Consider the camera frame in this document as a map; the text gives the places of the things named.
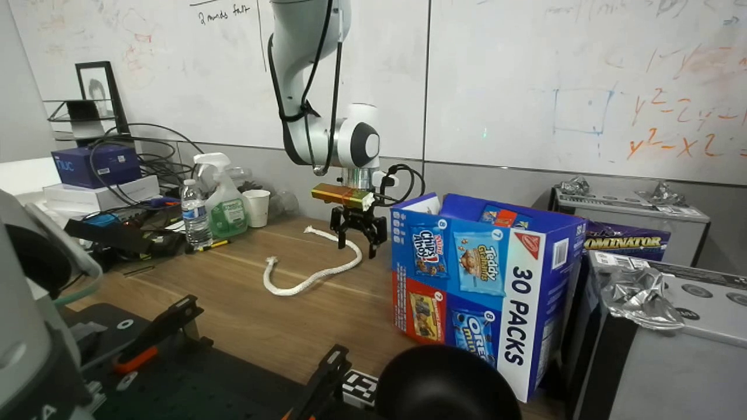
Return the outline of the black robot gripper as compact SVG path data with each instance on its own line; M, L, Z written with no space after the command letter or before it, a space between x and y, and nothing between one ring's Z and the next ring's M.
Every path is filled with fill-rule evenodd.
M348 244L345 228L358 228L369 237L369 258L379 255L381 240L388 237L385 220L377 216L371 210L358 208L335 208L330 227L336 231L336 248Z

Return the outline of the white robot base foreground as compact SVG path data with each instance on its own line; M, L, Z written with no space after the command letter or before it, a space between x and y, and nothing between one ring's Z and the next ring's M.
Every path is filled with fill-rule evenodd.
M0 199L0 420L96 420L78 342L11 240L38 223L11 193Z

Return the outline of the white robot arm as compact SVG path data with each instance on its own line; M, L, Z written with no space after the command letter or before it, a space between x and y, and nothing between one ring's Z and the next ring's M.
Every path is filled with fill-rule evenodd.
M274 31L266 42L274 97L285 154L317 177L342 168L339 181L317 184L314 196L331 202L335 240L350 231L369 242L369 257L388 240L383 202L374 186L381 132L371 105L342 111L344 42L352 26L350 0L269 0Z

